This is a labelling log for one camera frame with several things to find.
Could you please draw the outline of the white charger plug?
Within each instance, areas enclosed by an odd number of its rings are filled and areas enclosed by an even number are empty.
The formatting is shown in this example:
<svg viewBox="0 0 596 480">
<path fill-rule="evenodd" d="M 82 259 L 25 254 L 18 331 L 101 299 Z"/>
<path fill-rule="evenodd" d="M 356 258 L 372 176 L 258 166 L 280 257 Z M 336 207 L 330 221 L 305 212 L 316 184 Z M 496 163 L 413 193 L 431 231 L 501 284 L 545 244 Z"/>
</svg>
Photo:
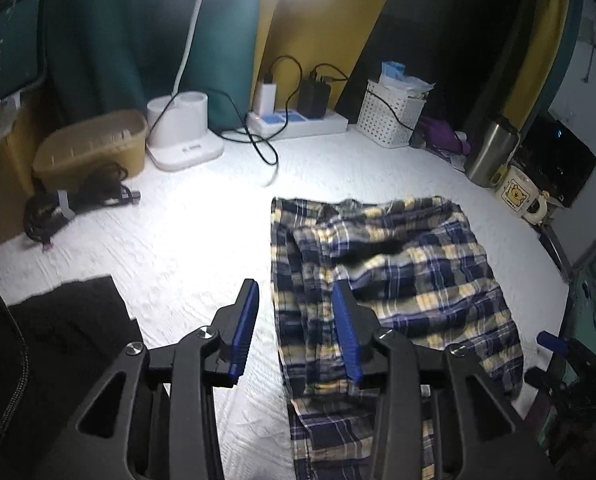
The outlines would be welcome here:
<svg viewBox="0 0 596 480">
<path fill-rule="evenodd" d="M 255 89 L 255 102 L 252 110 L 258 116 L 270 116 L 275 112 L 277 84 L 259 81 Z"/>
</svg>

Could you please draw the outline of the stainless steel tumbler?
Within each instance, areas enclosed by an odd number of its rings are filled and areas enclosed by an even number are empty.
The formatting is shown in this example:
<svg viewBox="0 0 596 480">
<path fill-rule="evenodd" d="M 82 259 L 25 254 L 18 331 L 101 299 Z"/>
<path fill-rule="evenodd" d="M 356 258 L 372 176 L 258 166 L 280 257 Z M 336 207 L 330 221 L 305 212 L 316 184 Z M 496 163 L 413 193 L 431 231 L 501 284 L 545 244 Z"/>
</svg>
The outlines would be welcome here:
<svg viewBox="0 0 596 480">
<path fill-rule="evenodd" d="M 467 179 L 481 188 L 490 188 L 496 171 L 508 162 L 519 141 L 517 128 L 506 117 L 496 117 L 484 129 L 484 137 L 478 148 L 474 148 L 467 157 Z"/>
</svg>

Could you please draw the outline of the black garment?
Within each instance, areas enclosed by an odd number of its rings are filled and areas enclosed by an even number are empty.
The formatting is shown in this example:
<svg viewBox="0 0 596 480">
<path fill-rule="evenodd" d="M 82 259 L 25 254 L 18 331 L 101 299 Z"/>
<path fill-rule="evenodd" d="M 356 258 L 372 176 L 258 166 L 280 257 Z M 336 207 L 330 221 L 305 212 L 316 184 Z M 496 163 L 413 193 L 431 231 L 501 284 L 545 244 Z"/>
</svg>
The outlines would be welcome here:
<svg viewBox="0 0 596 480">
<path fill-rule="evenodd" d="M 43 454 L 124 347 L 142 338 L 109 276 L 0 307 L 0 460 Z"/>
</svg>

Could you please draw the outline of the white desk lamp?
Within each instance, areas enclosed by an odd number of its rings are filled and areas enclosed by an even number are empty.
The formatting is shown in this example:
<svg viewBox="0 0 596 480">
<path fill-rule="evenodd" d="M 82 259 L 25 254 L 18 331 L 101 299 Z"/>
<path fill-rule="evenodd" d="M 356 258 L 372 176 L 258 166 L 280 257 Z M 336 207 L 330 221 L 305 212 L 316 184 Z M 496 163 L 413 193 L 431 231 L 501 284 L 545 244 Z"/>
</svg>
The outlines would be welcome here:
<svg viewBox="0 0 596 480">
<path fill-rule="evenodd" d="M 166 96 L 147 103 L 146 151 L 164 171 L 209 162 L 224 152 L 220 128 L 241 125 L 248 109 L 259 0 L 195 0 Z"/>
</svg>

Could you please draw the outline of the purple cloth item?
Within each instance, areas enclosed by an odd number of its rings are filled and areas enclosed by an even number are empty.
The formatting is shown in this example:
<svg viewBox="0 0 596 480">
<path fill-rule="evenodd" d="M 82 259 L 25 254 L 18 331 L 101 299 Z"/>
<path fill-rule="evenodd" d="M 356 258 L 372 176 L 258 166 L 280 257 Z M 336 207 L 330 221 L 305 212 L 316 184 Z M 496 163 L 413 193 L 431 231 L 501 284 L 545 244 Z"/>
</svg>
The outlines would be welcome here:
<svg viewBox="0 0 596 480">
<path fill-rule="evenodd" d="M 458 155 L 470 153 L 468 141 L 462 139 L 444 120 L 421 116 L 417 127 L 420 128 L 421 136 L 432 148 Z"/>
</svg>

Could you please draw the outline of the white cartoon mug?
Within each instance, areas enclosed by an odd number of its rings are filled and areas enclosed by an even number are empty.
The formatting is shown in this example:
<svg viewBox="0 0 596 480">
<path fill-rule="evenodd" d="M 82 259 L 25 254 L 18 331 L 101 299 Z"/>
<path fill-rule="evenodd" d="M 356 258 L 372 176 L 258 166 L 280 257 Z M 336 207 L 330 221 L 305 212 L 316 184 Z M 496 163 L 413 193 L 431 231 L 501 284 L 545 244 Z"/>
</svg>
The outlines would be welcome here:
<svg viewBox="0 0 596 480">
<path fill-rule="evenodd" d="M 540 190 L 516 166 L 509 166 L 496 185 L 494 196 L 517 218 L 538 226 L 548 215 L 548 192 Z"/>
</svg>

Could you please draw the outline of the white power strip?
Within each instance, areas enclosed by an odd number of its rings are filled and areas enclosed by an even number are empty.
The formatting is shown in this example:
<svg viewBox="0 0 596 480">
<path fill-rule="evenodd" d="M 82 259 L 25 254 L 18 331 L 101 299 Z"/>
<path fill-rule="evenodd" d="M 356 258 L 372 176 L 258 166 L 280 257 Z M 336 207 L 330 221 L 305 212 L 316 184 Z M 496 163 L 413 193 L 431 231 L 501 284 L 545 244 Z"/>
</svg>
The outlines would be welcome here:
<svg viewBox="0 0 596 480">
<path fill-rule="evenodd" d="M 270 116 L 261 117 L 250 112 L 247 115 L 247 128 L 264 139 L 299 139 L 308 136 L 330 136 L 344 133 L 348 129 L 348 119 L 327 110 L 322 119 L 307 119 L 296 110 L 285 114 L 280 110 Z"/>
</svg>

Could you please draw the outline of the blue plaid pants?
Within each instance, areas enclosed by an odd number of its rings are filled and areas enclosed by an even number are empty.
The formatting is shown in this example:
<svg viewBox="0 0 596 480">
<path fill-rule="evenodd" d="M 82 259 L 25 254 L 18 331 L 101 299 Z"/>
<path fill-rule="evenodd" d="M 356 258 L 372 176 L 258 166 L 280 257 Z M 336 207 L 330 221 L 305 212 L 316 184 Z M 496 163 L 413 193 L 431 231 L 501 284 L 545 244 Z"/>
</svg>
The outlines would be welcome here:
<svg viewBox="0 0 596 480">
<path fill-rule="evenodd" d="M 414 344 L 466 344 L 505 396 L 522 388 L 516 323 L 458 204 L 271 203 L 271 286 L 293 466 L 300 479 L 362 479 L 376 394 L 345 372 L 331 291 L 345 281 L 381 325 Z"/>
</svg>

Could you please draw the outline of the teal curtain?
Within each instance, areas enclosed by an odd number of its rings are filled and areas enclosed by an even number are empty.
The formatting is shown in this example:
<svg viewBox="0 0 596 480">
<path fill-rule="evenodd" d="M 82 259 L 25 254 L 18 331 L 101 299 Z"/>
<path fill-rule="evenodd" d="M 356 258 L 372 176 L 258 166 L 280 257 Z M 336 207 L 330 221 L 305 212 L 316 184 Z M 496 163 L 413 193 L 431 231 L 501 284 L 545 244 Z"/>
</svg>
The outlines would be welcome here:
<svg viewBox="0 0 596 480">
<path fill-rule="evenodd" d="M 72 124 L 145 110 L 175 90 L 209 89 L 209 121 L 234 128 L 249 107 L 260 0 L 46 0 L 48 73 Z"/>
</svg>

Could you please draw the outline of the tan oval basket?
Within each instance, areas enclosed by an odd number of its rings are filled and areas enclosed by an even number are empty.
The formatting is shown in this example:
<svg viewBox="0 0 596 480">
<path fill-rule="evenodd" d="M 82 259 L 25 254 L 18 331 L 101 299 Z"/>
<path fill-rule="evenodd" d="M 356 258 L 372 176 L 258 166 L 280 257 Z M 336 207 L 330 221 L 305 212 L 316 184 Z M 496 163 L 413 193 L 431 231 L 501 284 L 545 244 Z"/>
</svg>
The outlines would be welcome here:
<svg viewBox="0 0 596 480">
<path fill-rule="evenodd" d="M 117 110 L 63 127 L 38 147 L 32 171 L 47 191 L 75 191 L 94 170 L 116 162 L 133 178 L 145 167 L 147 120 Z"/>
</svg>

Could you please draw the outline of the black power adapter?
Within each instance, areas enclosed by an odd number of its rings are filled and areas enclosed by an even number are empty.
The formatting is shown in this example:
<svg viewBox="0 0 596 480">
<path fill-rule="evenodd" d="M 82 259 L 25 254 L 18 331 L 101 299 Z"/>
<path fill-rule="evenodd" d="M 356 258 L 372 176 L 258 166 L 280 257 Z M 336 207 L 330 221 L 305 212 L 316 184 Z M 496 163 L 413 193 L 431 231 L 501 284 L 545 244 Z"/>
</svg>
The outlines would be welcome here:
<svg viewBox="0 0 596 480">
<path fill-rule="evenodd" d="M 304 79 L 299 91 L 297 111 L 307 119 L 322 119 L 327 111 L 330 85 L 316 79 Z"/>
</svg>

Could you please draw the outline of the white slotted storage basket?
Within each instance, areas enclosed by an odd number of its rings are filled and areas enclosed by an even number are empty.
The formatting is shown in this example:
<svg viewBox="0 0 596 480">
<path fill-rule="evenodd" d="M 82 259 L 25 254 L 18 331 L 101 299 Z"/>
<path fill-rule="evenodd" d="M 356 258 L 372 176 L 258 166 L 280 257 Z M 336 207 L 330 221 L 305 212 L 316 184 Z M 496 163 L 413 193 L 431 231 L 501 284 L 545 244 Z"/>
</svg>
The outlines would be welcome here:
<svg viewBox="0 0 596 480">
<path fill-rule="evenodd" d="M 378 79 L 366 84 L 356 129 L 383 148 L 408 146 L 433 88 L 408 75 L 402 63 L 381 63 Z"/>
</svg>

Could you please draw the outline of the yellow curtain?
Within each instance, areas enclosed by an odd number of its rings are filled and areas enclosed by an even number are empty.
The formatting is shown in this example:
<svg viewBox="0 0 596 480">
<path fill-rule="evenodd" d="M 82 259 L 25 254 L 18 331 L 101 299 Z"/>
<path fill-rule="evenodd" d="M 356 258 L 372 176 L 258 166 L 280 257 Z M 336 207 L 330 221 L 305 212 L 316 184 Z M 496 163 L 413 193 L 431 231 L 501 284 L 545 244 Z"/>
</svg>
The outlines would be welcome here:
<svg viewBox="0 0 596 480">
<path fill-rule="evenodd" d="M 260 0 L 251 84 L 288 54 L 308 72 L 331 63 L 351 73 L 387 0 Z"/>
</svg>

